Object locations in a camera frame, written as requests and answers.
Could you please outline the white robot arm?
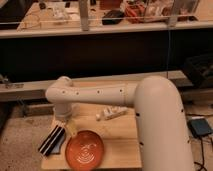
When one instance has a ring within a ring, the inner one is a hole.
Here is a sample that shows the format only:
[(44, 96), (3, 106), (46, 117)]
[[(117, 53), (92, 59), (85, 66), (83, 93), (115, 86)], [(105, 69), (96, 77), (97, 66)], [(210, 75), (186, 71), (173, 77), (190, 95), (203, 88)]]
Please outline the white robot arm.
[(195, 171), (181, 96), (176, 86), (161, 76), (137, 84), (73, 87), (71, 79), (57, 79), (45, 92), (55, 115), (71, 115), (72, 103), (132, 107), (138, 146), (145, 171)]

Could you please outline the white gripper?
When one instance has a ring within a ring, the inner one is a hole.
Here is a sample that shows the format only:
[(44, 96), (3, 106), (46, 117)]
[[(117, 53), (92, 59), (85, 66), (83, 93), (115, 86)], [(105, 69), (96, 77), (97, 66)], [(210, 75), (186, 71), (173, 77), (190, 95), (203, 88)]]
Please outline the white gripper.
[[(72, 105), (70, 103), (62, 103), (54, 105), (55, 120), (61, 125), (65, 126), (72, 115)], [(38, 148), (40, 153), (45, 156), (51, 154), (59, 154), (61, 146), (65, 141), (65, 129), (56, 125), (51, 133), (47, 136), (41, 146)]]

